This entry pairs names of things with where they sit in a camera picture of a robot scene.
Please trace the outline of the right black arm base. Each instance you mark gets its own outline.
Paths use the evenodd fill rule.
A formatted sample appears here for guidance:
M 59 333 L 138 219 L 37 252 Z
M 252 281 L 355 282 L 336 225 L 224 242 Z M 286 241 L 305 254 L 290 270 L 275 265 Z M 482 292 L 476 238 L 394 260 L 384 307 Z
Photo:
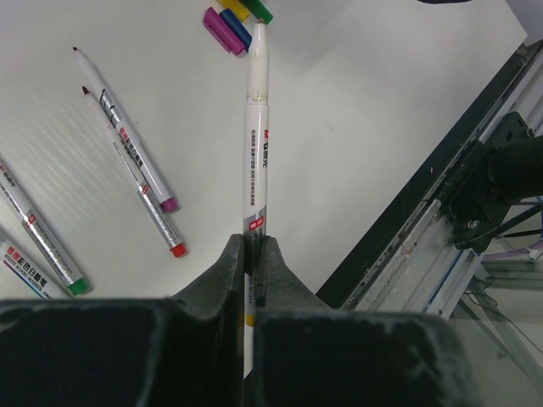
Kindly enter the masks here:
M 542 137 L 516 111 L 506 114 L 485 142 L 468 145 L 439 190 L 441 213 L 459 250 L 483 253 L 493 238 L 542 211 L 537 203 L 506 221 L 509 209 L 542 194 Z

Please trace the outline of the blue marker pen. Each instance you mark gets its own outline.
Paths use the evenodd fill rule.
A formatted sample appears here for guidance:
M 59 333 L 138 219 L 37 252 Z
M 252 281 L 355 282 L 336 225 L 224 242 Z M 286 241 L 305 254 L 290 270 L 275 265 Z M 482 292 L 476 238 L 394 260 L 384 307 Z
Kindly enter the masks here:
M 11 270 L 39 298 L 53 299 L 64 296 L 62 290 L 3 234 L 1 234 L 1 264 Z

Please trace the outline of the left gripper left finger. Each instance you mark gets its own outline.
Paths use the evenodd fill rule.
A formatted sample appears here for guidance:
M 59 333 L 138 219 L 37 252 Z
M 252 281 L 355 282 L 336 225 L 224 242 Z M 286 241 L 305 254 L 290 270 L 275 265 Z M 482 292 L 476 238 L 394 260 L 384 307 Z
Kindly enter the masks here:
M 239 406 L 244 243 L 166 298 L 5 300 L 4 406 Z

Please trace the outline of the yellow marker pen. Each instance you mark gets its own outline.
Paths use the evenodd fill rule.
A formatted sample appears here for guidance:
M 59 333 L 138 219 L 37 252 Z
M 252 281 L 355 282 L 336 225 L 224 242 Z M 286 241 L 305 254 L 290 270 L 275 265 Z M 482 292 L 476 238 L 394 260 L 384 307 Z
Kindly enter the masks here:
M 245 307 L 244 322 L 252 329 L 255 312 L 263 301 L 257 276 L 262 243 L 266 237 L 269 165 L 269 46 L 266 23 L 255 24 L 248 53 L 243 140 L 243 236 Z

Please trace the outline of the blue pen cap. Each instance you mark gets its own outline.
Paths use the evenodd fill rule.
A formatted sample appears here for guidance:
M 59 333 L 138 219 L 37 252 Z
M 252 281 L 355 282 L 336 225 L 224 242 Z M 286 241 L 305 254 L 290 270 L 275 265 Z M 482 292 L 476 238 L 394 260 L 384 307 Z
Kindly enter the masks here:
M 243 24 L 238 20 L 233 11 L 229 8 L 225 8 L 219 13 L 219 16 L 230 28 L 230 30 L 236 35 L 238 40 L 244 45 L 245 51 L 248 52 L 249 46 L 252 42 L 252 36 L 249 34 Z

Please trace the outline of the yellow pen cap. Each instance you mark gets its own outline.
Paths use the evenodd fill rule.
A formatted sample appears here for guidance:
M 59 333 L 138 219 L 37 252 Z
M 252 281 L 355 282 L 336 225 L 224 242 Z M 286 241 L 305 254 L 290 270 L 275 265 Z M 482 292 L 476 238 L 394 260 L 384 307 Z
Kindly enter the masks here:
M 223 7 L 230 9 L 240 22 L 244 22 L 249 17 L 249 10 L 240 0 L 217 0 Z

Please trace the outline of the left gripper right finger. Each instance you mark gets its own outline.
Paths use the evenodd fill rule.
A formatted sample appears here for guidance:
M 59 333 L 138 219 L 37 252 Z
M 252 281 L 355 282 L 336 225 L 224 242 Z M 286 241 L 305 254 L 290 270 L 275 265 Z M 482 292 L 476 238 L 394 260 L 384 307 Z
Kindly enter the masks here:
M 479 390 L 460 338 L 418 313 L 332 309 L 287 267 L 267 237 L 258 275 L 253 406 L 476 406 Z

